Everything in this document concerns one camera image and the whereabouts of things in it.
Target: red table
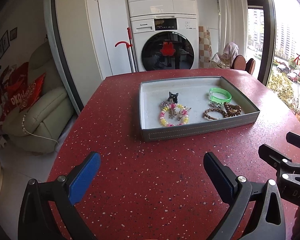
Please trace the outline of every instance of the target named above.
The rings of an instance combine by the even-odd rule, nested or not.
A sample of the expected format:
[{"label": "red table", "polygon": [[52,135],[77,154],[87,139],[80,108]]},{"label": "red table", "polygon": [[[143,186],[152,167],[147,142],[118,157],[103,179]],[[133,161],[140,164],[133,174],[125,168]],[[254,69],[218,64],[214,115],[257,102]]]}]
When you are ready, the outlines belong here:
[{"label": "red table", "polygon": [[[256,123],[180,139],[142,141],[138,115],[141,82],[217,75],[224,76],[260,109]],[[228,205],[221,202],[205,173],[203,155],[212,151],[237,175],[266,182],[276,177],[275,170],[258,157],[261,144],[300,163],[300,150],[285,140],[289,131],[300,134],[293,113],[244,71],[173,70],[107,77],[71,129],[49,180],[67,174],[90,151],[96,151],[101,154],[98,175],[75,206],[98,240],[206,239]],[[297,206],[285,200],[283,206],[287,239],[291,239]],[[250,203],[235,239],[241,236],[252,207]]]}]

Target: tiled floor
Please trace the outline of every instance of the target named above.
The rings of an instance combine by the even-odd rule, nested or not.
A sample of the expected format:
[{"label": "tiled floor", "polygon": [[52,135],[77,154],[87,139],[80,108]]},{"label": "tiled floor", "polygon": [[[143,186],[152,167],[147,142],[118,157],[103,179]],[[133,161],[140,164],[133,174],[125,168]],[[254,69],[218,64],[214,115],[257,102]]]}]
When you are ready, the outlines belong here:
[{"label": "tiled floor", "polygon": [[52,153],[34,156],[15,147],[10,141],[0,148],[0,162],[3,168],[3,182],[0,192],[0,224],[11,240],[18,239],[20,206],[27,182],[31,178],[39,182],[48,179],[50,170],[61,145],[76,120],[73,116],[59,138],[59,146]]}]

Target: digital display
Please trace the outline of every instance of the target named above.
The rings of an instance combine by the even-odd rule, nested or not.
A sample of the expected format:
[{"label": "digital display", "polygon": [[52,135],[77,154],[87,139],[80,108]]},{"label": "digital display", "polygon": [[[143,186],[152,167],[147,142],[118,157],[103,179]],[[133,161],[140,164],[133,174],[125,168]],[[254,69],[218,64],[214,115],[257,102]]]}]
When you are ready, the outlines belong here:
[{"label": "digital display", "polygon": [[154,28],[156,31],[177,30],[177,19],[154,19]]}]

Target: green bracelet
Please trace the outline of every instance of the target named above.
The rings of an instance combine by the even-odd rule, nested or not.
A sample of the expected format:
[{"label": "green bracelet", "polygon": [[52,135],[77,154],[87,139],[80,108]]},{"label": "green bracelet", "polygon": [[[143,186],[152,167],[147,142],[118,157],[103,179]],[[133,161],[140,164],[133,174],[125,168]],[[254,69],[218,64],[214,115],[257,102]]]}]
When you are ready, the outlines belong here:
[{"label": "green bracelet", "polygon": [[[217,97],[213,96],[213,93],[222,94],[222,95],[226,96],[226,99],[217,98]],[[209,90],[210,101],[223,104],[224,102],[230,103],[231,98],[232,98],[231,94],[227,90],[224,90],[222,88],[211,88]]]}]

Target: brown braided bracelet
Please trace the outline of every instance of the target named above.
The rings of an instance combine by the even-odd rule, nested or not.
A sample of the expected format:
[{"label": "brown braided bracelet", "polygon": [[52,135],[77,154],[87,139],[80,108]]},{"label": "brown braided bracelet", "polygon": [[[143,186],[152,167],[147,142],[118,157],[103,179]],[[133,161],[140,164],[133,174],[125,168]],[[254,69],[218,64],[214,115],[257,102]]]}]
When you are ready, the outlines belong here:
[{"label": "brown braided bracelet", "polygon": [[211,119],[211,120],[218,120],[219,118],[215,118],[215,117],[212,117],[210,115],[208,115],[208,112],[219,112],[223,115],[224,118],[228,117],[227,113],[221,109],[218,109],[218,108],[209,108],[207,109],[206,111],[203,112],[203,117],[206,117],[208,119]]},{"label": "brown braided bracelet", "polygon": [[225,107],[228,117],[241,114],[241,106],[235,106],[227,102],[224,102],[223,106]]}]

